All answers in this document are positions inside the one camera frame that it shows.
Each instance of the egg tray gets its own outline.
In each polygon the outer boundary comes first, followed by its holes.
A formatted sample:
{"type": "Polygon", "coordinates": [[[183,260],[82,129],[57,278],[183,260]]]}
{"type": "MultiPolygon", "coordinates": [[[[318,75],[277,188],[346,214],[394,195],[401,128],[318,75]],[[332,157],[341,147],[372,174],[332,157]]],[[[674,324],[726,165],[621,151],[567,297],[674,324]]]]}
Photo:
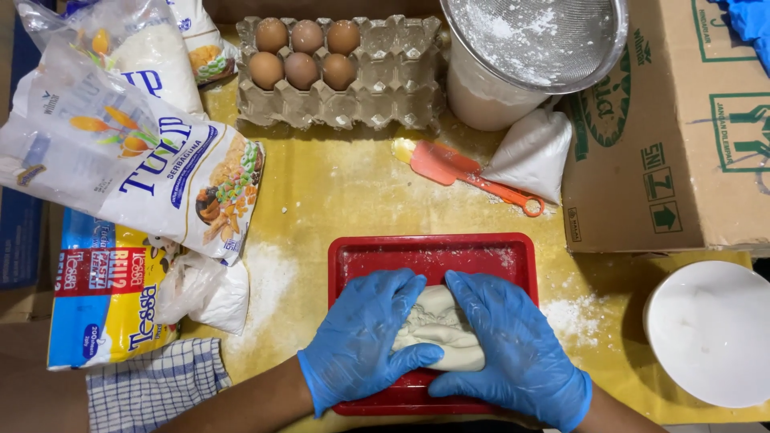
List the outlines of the egg tray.
{"type": "MultiPolygon", "coordinates": [[[[437,129],[438,116],[446,108],[437,77],[444,76],[447,67],[440,55],[442,39],[438,37],[441,27],[438,18],[404,18],[403,15],[384,20],[353,18],[361,33],[361,45],[348,56],[356,70],[356,80],[342,92],[332,90],[323,81],[321,65],[330,55],[326,49],[326,33],[334,23],[328,18],[316,20],[324,38],[323,47],[313,54],[321,80],[306,91],[295,89],[285,79],[278,81],[272,91],[255,85],[248,65],[257,52],[255,30],[261,21],[259,17],[247,17],[236,26],[241,40],[239,119],[258,126],[286,122],[300,129],[313,124],[352,129],[356,121],[382,129],[396,120],[408,129],[437,129]]],[[[290,32],[297,23],[294,18],[281,21],[290,32]]],[[[290,42],[278,51],[278,57],[285,60],[291,53],[290,42]]]]}

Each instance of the white plastic bag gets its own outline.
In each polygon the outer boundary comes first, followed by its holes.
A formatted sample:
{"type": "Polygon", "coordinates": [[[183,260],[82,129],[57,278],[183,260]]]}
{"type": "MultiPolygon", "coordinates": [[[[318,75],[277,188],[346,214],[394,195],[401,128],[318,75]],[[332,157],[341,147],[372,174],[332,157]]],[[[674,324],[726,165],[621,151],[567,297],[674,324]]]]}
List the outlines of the white plastic bag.
{"type": "Polygon", "coordinates": [[[514,123],[481,177],[560,203],[572,124],[553,104],[514,123]]]}
{"type": "Polygon", "coordinates": [[[203,8],[203,0],[169,0],[168,3],[185,39],[196,83],[200,86],[234,74],[239,50],[222,39],[203,8]]]}
{"type": "Polygon", "coordinates": [[[187,49],[165,0],[100,0],[59,18],[32,0],[15,0],[40,51],[63,39],[97,66],[198,119],[208,119],[187,49]]]}
{"type": "Polygon", "coordinates": [[[171,264],[158,292],[156,321],[190,319],[241,335],[249,310],[249,273],[241,260],[231,267],[191,251],[171,264]]]}
{"type": "Polygon", "coordinates": [[[99,69],[62,39],[18,84],[0,129],[0,184],[206,256],[238,257],[261,143],[99,69]]]}

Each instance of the brown egg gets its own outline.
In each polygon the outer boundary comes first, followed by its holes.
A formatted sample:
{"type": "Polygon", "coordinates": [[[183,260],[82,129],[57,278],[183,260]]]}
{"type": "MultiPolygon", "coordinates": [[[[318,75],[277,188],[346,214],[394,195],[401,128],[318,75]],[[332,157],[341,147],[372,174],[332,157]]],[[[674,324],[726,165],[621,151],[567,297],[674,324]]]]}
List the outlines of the brown egg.
{"type": "Polygon", "coordinates": [[[341,54],[330,54],[323,60],[323,81],[341,92],[356,80],[353,63],[341,54]]]}
{"type": "Polygon", "coordinates": [[[254,38],[256,49],[273,54],[289,45],[289,31],[278,18],[265,18],[260,21],[256,25],[254,38]]]}
{"type": "Polygon", "coordinates": [[[254,84],[265,90],[273,90],[283,79],[283,62],[269,52],[258,52],[249,60],[249,74],[254,84]]]}
{"type": "Polygon", "coordinates": [[[291,30],[291,45],[294,52],[312,55],[323,46],[321,26],[309,19],[298,22],[291,30]]]}
{"type": "Polygon", "coordinates": [[[313,58],[304,52],[295,52],[286,59],[286,79],[298,90],[310,90],[321,78],[313,58]]]}
{"type": "Polygon", "coordinates": [[[355,22],[346,19],[335,22],[326,33],[326,44],[329,52],[350,55],[361,45],[361,32],[355,22]]]}

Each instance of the red baking tray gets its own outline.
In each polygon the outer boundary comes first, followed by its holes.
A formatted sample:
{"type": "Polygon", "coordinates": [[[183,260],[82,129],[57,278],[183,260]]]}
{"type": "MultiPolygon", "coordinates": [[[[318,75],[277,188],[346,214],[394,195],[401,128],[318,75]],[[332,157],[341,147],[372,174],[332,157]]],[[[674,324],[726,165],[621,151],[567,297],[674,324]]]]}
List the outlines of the red baking tray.
{"type": "MultiPolygon", "coordinates": [[[[408,267],[444,283],[444,272],[484,272],[512,281],[537,305],[537,277],[532,240],[522,233],[449,234],[429,236],[341,237],[329,246],[329,308],[356,277],[375,270],[408,267]]],[[[491,414],[499,408],[475,398],[432,398],[427,386],[440,371],[419,368],[387,389],[333,407],[340,415],[491,414]]]]}

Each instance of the plastic bag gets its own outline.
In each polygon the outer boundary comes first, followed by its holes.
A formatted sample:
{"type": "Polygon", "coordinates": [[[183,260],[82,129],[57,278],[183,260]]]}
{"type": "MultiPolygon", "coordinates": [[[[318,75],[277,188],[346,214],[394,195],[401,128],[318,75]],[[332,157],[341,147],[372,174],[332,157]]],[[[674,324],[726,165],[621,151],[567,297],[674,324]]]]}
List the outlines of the plastic bag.
{"type": "Polygon", "coordinates": [[[481,177],[559,204],[561,175],[572,139],[572,124],[551,102],[508,130],[481,177]]]}
{"type": "Polygon", "coordinates": [[[0,129],[0,184],[167,237],[228,264],[256,202],[264,150],[194,119],[52,39],[0,129]]]}
{"type": "Polygon", "coordinates": [[[239,50],[222,39],[203,0],[172,0],[169,7],[185,39],[196,83],[200,86],[234,74],[239,50]]]}
{"type": "Polygon", "coordinates": [[[174,261],[160,284],[159,323],[190,319],[241,335],[249,308],[249,273],[241,260],[224,267],[198,253],[174,261]]]}
{"type": "Polygon", "coordinates": [[[176,244],[71,209],[62,225],[48,369],[121,362],[174,341],[176,322],[157,320],[156,299],[176,244]]]}
{"type": "Polygon", "coordinates": [[[52,38],[63,39],[98,67],[198,119],[208,119],[185,42],[165,0],[80,2],[66,18],[32,0],[15,3],[41,52],[52,38]]]}

